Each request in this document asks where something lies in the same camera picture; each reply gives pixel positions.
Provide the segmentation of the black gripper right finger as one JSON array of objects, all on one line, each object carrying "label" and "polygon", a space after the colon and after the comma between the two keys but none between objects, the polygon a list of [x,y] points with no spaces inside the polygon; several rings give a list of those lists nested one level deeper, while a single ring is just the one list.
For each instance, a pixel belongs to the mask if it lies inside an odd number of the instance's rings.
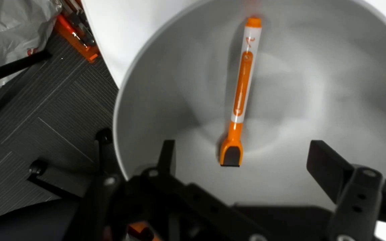
[{"label": "black gripper right finger", "polygon": [[324,140],[312,140],[307,155],[307,171],[337,203],[354,172],[354,166]]}]

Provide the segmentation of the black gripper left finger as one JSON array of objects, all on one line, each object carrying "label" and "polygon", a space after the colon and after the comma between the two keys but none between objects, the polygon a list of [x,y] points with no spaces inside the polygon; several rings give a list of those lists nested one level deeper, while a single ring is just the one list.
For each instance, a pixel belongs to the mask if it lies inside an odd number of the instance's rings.
[{"label": "black gripper left finger", "polygon": [[174,139],[166,139],[162,144],[157,170],[164,174],[170,174],[173,168],[173,159],[174,159],[174,151],[176,151],[176,140]]}]

